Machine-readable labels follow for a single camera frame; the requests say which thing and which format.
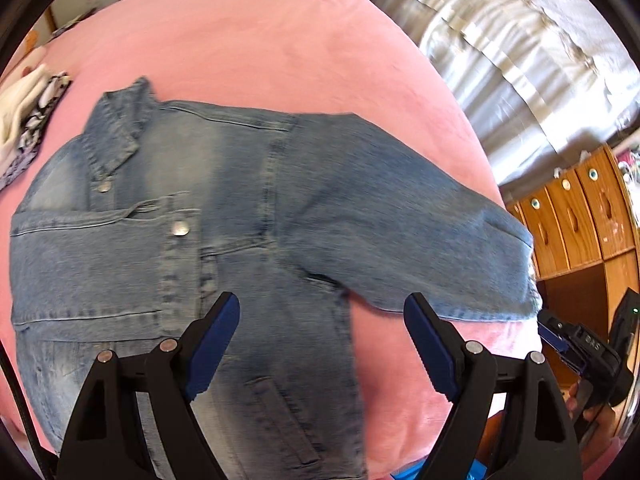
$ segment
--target wooden trim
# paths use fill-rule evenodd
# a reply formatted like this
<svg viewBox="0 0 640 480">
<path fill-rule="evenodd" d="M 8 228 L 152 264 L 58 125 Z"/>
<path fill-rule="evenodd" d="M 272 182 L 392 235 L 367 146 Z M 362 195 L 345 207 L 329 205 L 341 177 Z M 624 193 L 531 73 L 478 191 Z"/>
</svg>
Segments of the wooden trim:
<svg viewBox="0 0 640 480">
<path fill-rule="evenodd" d="M 56 23 L 56 17 L 53 15 L 53 11 L 51 10 L 51 6 L 47 7 L 47 10 L 44 11 L 44 19 L 47 21 L 47 25 L 49 26 L 49 31 L 54 32 L 58 30 L 58 24 Z"/>
</svg>

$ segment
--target denim jacket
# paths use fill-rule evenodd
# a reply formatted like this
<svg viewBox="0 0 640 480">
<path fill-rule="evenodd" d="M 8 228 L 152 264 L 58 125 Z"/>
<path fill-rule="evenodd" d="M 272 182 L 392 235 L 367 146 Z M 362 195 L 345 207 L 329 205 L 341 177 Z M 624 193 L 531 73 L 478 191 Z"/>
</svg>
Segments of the denim jacket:
<svg viewBox="0 0 640 480">
<path fill-rule="evenodd" d="M 230 480 L 365 479 L 354 290 L 400 312 L 535 316 L 530 233 L 356 115 L 105 94 L 12 221 L 18 367 L 60 448 L 95 355 L 147 352 L 223 290 L 241 320 L 193 409 Z M 152 459 L 170 478 L 141 398 Z"/>
</svg>

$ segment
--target jacket sleeve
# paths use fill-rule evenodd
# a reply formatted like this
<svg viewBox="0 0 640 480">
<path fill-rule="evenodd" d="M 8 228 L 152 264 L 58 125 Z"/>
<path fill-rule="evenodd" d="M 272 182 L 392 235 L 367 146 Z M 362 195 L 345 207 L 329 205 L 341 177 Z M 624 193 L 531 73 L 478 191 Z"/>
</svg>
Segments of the jacket sleeve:
<svg viewBox="0 0 640 480">
<path fill-rule="evenodd" d="M 451 319 L 537 314 L 526 228 L 373 124 L 305 118 L 276 175 L 276 240 L 298 272 L 383 310 L 422 292 Z"/>
</svg>

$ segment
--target white cloth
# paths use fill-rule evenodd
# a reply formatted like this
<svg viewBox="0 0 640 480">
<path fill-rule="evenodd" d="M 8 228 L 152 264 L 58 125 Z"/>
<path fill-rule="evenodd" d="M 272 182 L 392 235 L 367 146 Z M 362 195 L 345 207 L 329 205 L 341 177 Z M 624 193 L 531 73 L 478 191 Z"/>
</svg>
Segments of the white cloth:
<svg viewBox="0 0 640 480">
<path fill-rule="evenodd" d="M 575 164 L 638 112 L 638 68 L 588 0 L 373 2 L 447 83 L 506 200 Z"/>
<path fill-rule="evenodd" d="M 40 65 L 0 94 L 0 175 L 17 156 L 22 120 L 33 110 L 50 77 L 47 67 Z"/>
</svg>

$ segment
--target pink bed sheet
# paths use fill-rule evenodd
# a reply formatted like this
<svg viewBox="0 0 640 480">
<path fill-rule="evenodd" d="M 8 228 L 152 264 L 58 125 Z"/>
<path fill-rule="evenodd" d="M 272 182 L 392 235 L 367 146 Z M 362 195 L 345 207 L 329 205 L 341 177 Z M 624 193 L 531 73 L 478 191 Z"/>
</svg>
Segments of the pink bed sheet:
<svg viewBox="0 0 640 480">
<path fill-rule="evenodd" d="M 160 100 L 355 112 L 502 204 L 488 161 L 449 90 L 409 38 L 367 0 L 123 0 L 47 50 L 45 62 L 75 81 L 53 115 L 40 156 L 0 193 L 0 336 L 14 362 L 10 218 L 44 162 L 82 132 L 100 95 L 141 75 Z M 369 477 L 389 478 L 430 451 L 449 405 L 433 390 L 401 316 L 353 296 L 351 317 Z M 524 356 L 540 348 L 534 321 L 456 326 L 500 354 Z M 18 420 L 3 382 L 0 409 Z"/>
</svg>

